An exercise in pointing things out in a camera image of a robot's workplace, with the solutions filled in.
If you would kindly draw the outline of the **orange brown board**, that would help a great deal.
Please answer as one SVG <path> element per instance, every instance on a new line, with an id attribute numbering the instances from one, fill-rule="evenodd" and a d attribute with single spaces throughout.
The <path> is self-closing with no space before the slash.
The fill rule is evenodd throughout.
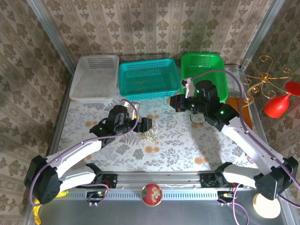
<path id="1" fill-rule="evenodd" d="M 229 104 L 232 108 L 234 108 L 237 112 L 240 112 L 239 110 L 239 103 L 240 99 L 238 97 L 228 97 L 226 100 L 226 103 Z M 249 108 L 247 106 L 247 103 L 242 101 L 242 116 L 244 119 L 244 122 L 252 129 L 252 121 L 250 117 Z"/>

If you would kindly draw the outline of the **green plastic basket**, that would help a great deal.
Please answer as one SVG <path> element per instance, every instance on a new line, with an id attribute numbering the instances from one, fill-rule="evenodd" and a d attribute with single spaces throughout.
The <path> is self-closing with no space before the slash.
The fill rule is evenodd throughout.
<path id="1" fill-rule="evenodd" d="M 186 53 L 181 57 L 180 78 L 193 78 L 207 71 L 224 70 L 225 65 L 223 59 L 214 53 Z M 194 84 L 201 80 L 211 81 L 217 88 L 217 94 L 220 102 L 227 100 L 229 96 L 226 73 L 214 72 L 206 74 L 196 80 Z"/>

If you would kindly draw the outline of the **white plastic basket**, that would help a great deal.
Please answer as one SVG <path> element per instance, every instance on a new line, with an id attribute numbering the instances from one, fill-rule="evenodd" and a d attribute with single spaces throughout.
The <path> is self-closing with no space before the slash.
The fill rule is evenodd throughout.
<path id="1" fill-rule="evenodd" d="M 69 98 L 82 103 L 101 103 L 113 99 L 119 61 L 117 55 L 82 56 L 75 69 Z"/>

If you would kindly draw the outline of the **floral patterned tablecloth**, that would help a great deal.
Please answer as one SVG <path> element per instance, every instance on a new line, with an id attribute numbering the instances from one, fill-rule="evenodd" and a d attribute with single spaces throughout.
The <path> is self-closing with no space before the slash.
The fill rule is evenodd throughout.
<path id="1" fill-rule="evenodd" d="M 56 151 L 78 143 L 90 128 L 107 117 L 123 97 L 117 84 L 111 101 L 83 104 L 71 100 Z M 245 152 L 226 135 L 218 132 L 201 114 L 176 113 L 167 97 L 140 101 L 139 115 L 154 121 L 149 137 L 132 132 L 82 160 L 96 164 L 102 171 L 204 171 L 215 170 L 224 162 L 256 168 Z"/>

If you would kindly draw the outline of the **teal plastic basket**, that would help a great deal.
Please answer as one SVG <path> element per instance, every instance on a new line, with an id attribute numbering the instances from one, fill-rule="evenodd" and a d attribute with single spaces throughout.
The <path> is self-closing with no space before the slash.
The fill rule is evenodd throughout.
<path id="1" fill-rule="evenodd" d="M 171 97 L 181 89 L 173 59 L 125 62 L 119 65 L 120 94 L 130 101 Z"/>

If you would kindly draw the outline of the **red plastic goblet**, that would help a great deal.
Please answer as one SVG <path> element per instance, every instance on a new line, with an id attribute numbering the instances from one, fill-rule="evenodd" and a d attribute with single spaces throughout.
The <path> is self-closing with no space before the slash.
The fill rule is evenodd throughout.
<path id="1" fill-rule="evenodd" d="M 300 83 L 289 81 L 285 84 L 285 89 L 287 90 L 287 94 L 276 96 L 264 106 L 264 112 L 267 116 L 274 119 L 279 118 L 288 109 L 290 96 L 300 97 Z"/>

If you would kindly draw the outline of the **black electronics module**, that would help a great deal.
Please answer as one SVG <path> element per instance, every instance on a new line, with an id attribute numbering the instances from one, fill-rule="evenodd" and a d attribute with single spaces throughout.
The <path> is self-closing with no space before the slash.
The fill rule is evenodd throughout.
<path id="1" fill-rule="evenodd" d="M 107 197 L 108 191 L 90 192 L 87 194 L 87 202 L 89 207 L 97 207 Z"/>

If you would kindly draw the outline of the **red ball gold pattern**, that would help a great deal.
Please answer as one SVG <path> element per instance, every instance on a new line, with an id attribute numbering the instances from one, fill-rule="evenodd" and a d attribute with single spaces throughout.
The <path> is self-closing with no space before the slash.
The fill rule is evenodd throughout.
<path id="1" fill-rule="evenodd" d="M 142 188 L 142 201 L 147 206 L 157 206 L 161 203 L 163 192 L 161 187 L 155 183 L 149 183 Z"/>

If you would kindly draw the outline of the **cream round disc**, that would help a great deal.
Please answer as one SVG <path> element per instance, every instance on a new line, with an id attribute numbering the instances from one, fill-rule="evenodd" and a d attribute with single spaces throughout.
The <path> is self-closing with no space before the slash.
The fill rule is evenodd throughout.
<path id="1" fill-rule="evenodd" d="M 259 216 L 267 219 L 277 218 L 281 212 L 278 199 L 268 200 L 262 194 L 253 197 L 253 208 Z"/>

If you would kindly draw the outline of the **aluminium mounting rail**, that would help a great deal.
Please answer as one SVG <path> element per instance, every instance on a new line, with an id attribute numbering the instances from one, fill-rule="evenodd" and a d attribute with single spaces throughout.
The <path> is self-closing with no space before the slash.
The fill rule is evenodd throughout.
<path id="1" fill-rule="evenodd" d="M 212 171 L 199 172 L 101 172 L 93 184 L 107 184 L 111 189 L 138 190 L 154 183 L 163 190 L 193 190 L 200 188 L 227 188 L 237 184 L 219 183 Z"/>

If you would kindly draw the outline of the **aluminium frame post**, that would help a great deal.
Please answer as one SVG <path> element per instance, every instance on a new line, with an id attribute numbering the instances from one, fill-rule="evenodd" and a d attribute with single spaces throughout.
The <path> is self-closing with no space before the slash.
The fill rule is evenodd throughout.
<path id="1" fill-rule="evenodd" d="M 73 75 L 76 65 L 72 61 L 66 45 L 63 43 L 59 29 L 55 25 L 50 15 L 47 13 L 46 7 L 42 4 L 41 0 L 27 0 L 27 2 L 37 16 L 37 19 L 40 21 L 53 46 L 59 53 L 66 68 L 71 73 L 71 75 Z"/>
<path id="2" fill-rule="evenodd" d="M 271 0 L 271 3 L 258 26 L 258 29 L 251 40 L 243 59 L 252 59 L 258 47 L 262 43 L 264 37 L 266 36 L 268 30 L 270 29 L 272 23 L 274 22 L 277 14 L 279 13 L 281 7 L 283 6 L 285 0 Z"/>

